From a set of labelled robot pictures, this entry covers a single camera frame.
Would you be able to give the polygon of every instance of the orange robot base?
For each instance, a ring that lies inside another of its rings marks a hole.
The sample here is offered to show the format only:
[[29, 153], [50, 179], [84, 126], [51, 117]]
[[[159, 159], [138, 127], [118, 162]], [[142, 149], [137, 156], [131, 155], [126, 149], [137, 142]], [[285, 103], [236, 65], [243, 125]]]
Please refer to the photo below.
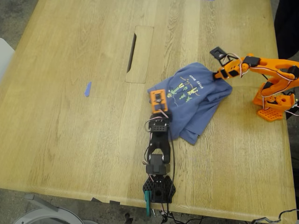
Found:
[[253, 99], [255, 105], [263, 106], [265, 109], [257, 111], [258, 116], [267, 121], [275, 121], [283, 118], [285, 110], [288, 110], [295, 104], [295, 95], [279, 95], [277, 97], [262, 97], [262, 89], [265, 83], [262, 84], [260, 90]]

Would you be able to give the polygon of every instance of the floor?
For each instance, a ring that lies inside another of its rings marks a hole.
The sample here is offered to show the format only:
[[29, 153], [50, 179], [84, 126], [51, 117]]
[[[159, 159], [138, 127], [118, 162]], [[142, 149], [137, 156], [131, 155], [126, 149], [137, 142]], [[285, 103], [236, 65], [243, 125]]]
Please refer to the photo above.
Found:
[[[271, 0], [273, 16], [277, 9], [279, 0]], [[16, 49], [26, 24], [34, 10], [37, 0], [1, 0], [0, 1], [0, 37], [5, 39], [12, 48]], [[299, 61], [299, 54], [292, 60]], [[299, 158], [299, 120], [296, 117], [288, 119], [288, 130], [292, 157]], [[299, 167], [299, 161], [292, 160], [294, 166]], [[29, 202], [23, 199], [24, 193], [12, 190], [0, 189], [0, 224], [13, 223], [18, 217], [34, 208]], [[134, 219], [133, 223], [159, 224], [162, 221], [159, 212], [157, 217], [146, 217], [145, 209], [129, 206], [106, 204], [98, 202], [81, 201], [53, 196], [40, 195], [41, 198], [55, 206], [63, 207], [78, 214], [82, 219], [90, 219], [102, 223], [122, 224], [125, 222], [125, 214], [130, 213]], [[182, 222], [191, 218], [201, 216], [174, 213], [174, 217]], [[244, 221], [212, 218], [202, 220], [202, 224], [244, 224]]]

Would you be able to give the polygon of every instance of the black cable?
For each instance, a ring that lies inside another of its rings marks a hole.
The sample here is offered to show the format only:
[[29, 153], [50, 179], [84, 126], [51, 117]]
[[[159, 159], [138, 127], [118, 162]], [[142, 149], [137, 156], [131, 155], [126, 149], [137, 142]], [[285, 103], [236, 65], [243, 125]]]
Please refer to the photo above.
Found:
[[201, 216], [201, 219], [199, 219], [199, 218], [189, 219], [185, 224], [187, 224], [188, 222], [190, 222], [190, 221], [192, 221], [192, 220], [199, 220], [199, 221], [202, 222], [203, 219], [204, 219], [204, 218], [203, 218], [202, 216]]
[[276, 221], [272, 221], [272, 220], [269, 220], [267, 217], [264, 217], [264, 218], [252, 220], [251, 224], [259, 223], [261, 221], [267, 221], [268, 223], [272, 223], [272, 224], [279, 223], [281, 221], [282, 214], [284, 214], [286, 212], [291, 212], [291, 211], [299, 211], [299, 209], [291, 209], [291, 210], [282, 211], [278, 216], [278, 220], [276, 220]]
[[268, 78], [264, 75], [264, 74], [262, 74], [262, 76], [264, 76], [265, 77], [265, 79], [267, 79], [268, 80]]

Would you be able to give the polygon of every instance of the cartoon figure print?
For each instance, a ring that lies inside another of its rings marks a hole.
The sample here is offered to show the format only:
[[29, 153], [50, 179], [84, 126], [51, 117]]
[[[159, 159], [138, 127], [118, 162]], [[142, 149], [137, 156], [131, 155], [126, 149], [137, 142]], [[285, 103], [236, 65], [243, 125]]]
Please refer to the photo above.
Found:
[[[192, 84], [189, 82], [189, 79], [184, 79], [182, 77], [180, 77], [181, 79], [184, 80], [184, 82], [180, 83], [175, 89], [173, 90], [168, 90], [168, 94], [167, 97], [168, 98], [173, 98], [174, 99], [174, 103], [178, 106], [176, 99], [174, 98], [174, 95], [178, 94], [178, 93], [182, 93], [179, 97], [179, 99], [185, 99], [185, 102], [187, 103], [189, 100], [192, 99], [191, 95], [195, 94], [197, 96], [199, 96], [199, 94], [197, 94], [198, 89], [197, 87], [193, 87]], [[187, 93], [185, 93], [186, 90], [188, 90], [188, 86], [191, 87], [191, 90], [189, 90]]]

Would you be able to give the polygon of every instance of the black object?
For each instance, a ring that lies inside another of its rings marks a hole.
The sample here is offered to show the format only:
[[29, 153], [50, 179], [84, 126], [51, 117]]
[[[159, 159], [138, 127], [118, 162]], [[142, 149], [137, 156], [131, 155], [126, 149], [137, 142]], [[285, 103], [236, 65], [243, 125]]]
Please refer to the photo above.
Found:
[[274, 20], [280, 59], [288, 59], [299, 50], [299, 1], [280, 0]]
[[162, 175], [151, 175], [151, 178], [148, 178], [143, 185], [143, 192], [145, 192], [146, 190], [150, 190], [152, 192], [152, 203], [171, 203], [172, 197], [176, 192], [176, 188], [172, 184], [170, 177], [163, 177]]
[[156, 163], [150, 162], [150, 155], [157, 149], [161, 149], [163, 153], [162, 162], [163, 164], [168, 164], [170, 162], [170, 145], [168, 142], [168, 129], [171, 122], [171, 113], [167, 112], [166, 118], [162, 113], [155, 113], [150, 117], [150, 119], [155, 117], [162, 117], [162, 119], [152, 119], [149, 121], [149, 129], [151, 134], [151, 139], [149, 141], [149, 149], [147, 154], [147, 161], [154, 165]]
[[126, 214], [125, 214], [125, 219], [126, 219], [125, 224], [132, 224], [133, 219], [130, 218], [130, 214], [129, 214], [129, 213], [126, 213]]
[[273, 85], [272, 82], [266, 82], [266, 84], [263, 86], [263, 90], [270, 88], [272, 85]]
[[[171, 119], [172, 114], [170, 111], [167, 111], [164, 113], [155, 113], [149, 120], [151, 137], [147, 150], [146, 172], [150, 175], [150, 177], [147, 179], [142, 189], [144, 192], [151, 191], [150, 202], [152, 203], [171, 203], [172, 196], [175, 193], [175, 187], [172, 180], [169, 176], [164, 176], [170, 170], [169, 163], [171, 147], [168, 137], [169, 132], [171, 134]], [[163, 154], [153, 154], [158, 148], [161, 149]]]
[[[210, 54], [213, 55], [214, 58], [216, 58], [220, 65], [221, 66], [224, 66], [226, 65], [227, 63], [231, 62], [232, 61], [232, 58], [233, 59], [238, 59], [237, 57], [234, 57], [234, 56], [231, 56], [231, 55], [228, 55], [224, 50], [222, 50], [220, 47], [216, 47], [214, 48], [213, 50], [210, 51]], [[226, 63], [222, 63], [221, 60], [224, 59], [224, 58], [228, 58], [228, 62]]]
[[149, 164], [146, 165], [146, 172], [148, 174], [166, 175], [169, 172], [169, 164], [163, 163], [161, 154], [152, 154], [150, 155]]
[[293, 65], [288, 69], [288, 73], [291, 73], [295, 76], [295, 79], [299, 78], [299, 68], [296, 65]]
[[256, 67], [260, 63], [260, 60], [259, 57], [246, 56], [243, 63], [248, 64], [250, 67]]
[[236, 70], [231, 70], [229, 71], [229, 74], [232, 76], [232, 77], [235, 77], [235, 76], [238, 76], [239, 73], [236, 71]]
[[220, 70], [221, 74], [223, 75], [224, 78], [228, 77], [228, 74], [226, 73], [225, 69]]

